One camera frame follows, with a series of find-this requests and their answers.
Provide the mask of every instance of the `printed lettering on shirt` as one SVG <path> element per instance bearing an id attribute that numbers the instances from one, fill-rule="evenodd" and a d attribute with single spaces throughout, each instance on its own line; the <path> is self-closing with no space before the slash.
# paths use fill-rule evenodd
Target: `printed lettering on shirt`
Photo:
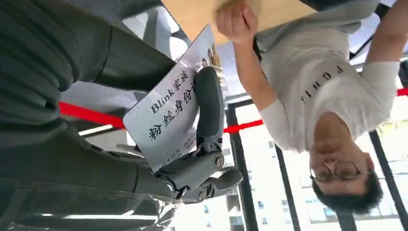
<path id="1" fill-rule="evenodd" d="M 343 73 L 344 70 L 339 66 L 336 65 L 336 68 L 332 68 L 330 71 L 323 72 L 321 76 L 317 78 L 315 82 L 312 83 L 312 85 L 307 88 L 303 94 L 300 96 L 300 100 L 305 103 L 305 100 L 313 98 L 318 90 L 326 84 L 328 81 L 333 79 L 334 77 L 339 76 L 339 74 Z"/>

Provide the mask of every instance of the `chinese characters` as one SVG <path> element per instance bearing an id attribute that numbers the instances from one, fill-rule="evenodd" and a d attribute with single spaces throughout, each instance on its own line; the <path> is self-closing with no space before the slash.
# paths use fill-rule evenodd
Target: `chinese characters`
<path id="1" fill-rule="evenodd" d="M 154 103 L 153 106 L 151 106 L 151 109 L 153 111 L 153 115 L 156 114 L 160 108 L 164 106 L 165 103 L 167 103 L 170 98 L 173 97 L 178 91 L 181 91 L 180 88 L 182 87 L 182 84 L 186 82 L 186 80 L 189 78 L 189 75 L 186 70 L 182 70 L 181 76 L 174 80 L 173 83 L 173 89 L 168 89 L 166 96 L 163 98 L 160 98 L 157 100 L 157 103 Z M 162 124 L 155 124 L 152 128 L 149 129 L 149 138 L 150 141 L 156 140 L 161 134 L 162 134 L 162 128 L 167 127 L 168 125 L 171 124 L 172 121 L 180 114 L 180 112 L 183 111 L 183 107 L 188 105 L 190 101 L 193 99 L 191 94 L 195 93 L 195 80 L 190 83 L 190 87 L 188 89 L 185 89 L 183 91 L 183 100 L 176 100 L 176 104 L 174 105 L 174 110 L 168 110 L 165 115 L 163 115 L 162 119 Z"/>

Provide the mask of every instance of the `light fixture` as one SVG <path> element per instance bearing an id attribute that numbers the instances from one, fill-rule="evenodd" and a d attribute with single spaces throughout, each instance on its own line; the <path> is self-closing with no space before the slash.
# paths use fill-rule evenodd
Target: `light fixture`
<path id="1" fill-rule="evenodd" d="M 121 219 L 121 220 L 154 220 L 157 221 L 157 216 L 146 215 L 77 215 L 72 214 L 63 219 Z"/>
<path id="2" fill-rule="evenodd" d="M 79 135 L 80 136 L 85 136 L 85 135 L 89 135 L 89 134 L 92 134 L 92 133 L 95 133 L 95 132 L 108 130 L 108 129 L 111 129 L 111 128 L 113 128 L 113 126 L 108 124 L 108 125 L 100 126 L 100 127 L 97 127 L 97 128 L 88 129 L 88 130 L 85 130 L 85 131 L 80 131 Z"/>

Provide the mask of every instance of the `paper sign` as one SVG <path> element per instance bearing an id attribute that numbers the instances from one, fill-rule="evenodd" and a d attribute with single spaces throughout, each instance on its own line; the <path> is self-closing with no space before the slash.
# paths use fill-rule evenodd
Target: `paper sign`
<path id="1" fill-rule="evenodd" d="M 194 76 L 214 43 L 206 26 L 173 69 L 125 115 L 123 122 L 154 172 L 196 144 Z"/>

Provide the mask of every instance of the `glass wall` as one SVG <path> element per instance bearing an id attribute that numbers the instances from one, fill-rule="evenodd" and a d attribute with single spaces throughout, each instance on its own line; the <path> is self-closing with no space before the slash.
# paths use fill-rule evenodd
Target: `glass wall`
<path id="1" fill-rule="evenodd" d="M 397 87 L 402 88 L 399 77 Z M 377 128 L 382 148 L 405 207 L 408 207 L 408 97 L 396 97 L 390 119 Z"/>
<path id="2" fill-rule="evenodd" d="M 377 155 L 372 145 L 370 136 L 368 133 L 364 133 L 357 139 L 356 144 L 362 151 L 370 153 L 370 156 L 374 162 L 375 172 L 380 179 L 381 188 L 384 192 L 380 205 L 374 208 L 366 215 L 354 215 L 356 225 L 359 231 L 368 231 L 373 229 L 389 229 L 393 231 L 403 231 L 403 227 L 399 220 L 399 216 L 395 209 L 394 201 L 391 197 L 390 190 L 384 179 L 380 163 L 378 162 Z"/>
<path id="3" fill-rule="evenodd" d="M 239 124 L 259 120 L 255 105 L 236 108 Z M 289 212 L 275 145 L 265 126 L 240 131 L 259 230 L 291 231 Z"/>

